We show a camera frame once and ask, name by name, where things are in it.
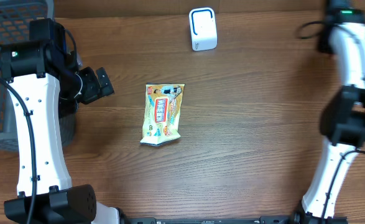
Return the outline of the yellow wet wipes packet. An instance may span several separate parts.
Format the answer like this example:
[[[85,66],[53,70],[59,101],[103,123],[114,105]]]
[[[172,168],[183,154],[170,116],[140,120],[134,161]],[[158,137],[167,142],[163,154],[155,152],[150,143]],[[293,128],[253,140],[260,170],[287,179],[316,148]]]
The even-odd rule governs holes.
[[[184,84],[149,83],[141,144],[159,146],[180,138],[178,125]]]

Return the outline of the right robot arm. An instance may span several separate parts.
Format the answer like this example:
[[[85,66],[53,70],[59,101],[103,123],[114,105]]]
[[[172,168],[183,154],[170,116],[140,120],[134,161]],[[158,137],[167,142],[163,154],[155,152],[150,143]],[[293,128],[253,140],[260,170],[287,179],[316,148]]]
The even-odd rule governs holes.
[[[347,223],[335,216],[346,174],[365,143],[365,12],[351,1],[326,0],[317,50],[335,55],[341,88],[320,116],[324,137],[311,185],[285,223]]]

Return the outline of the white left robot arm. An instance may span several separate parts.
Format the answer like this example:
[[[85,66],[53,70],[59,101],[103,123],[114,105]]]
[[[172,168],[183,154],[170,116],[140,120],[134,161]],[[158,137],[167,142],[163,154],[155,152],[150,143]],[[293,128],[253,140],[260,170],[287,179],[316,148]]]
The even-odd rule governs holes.
[[[96,200],[91,185],[73,186],[60,119],[113,93],[103,68],[80,68],[67,51],[71,34],[51,19],[30,22],[26,42],[3,45],[1,83],[11,94],[19,148],[17,198],[4,203],[16,223],[120,223],[118,209]]]

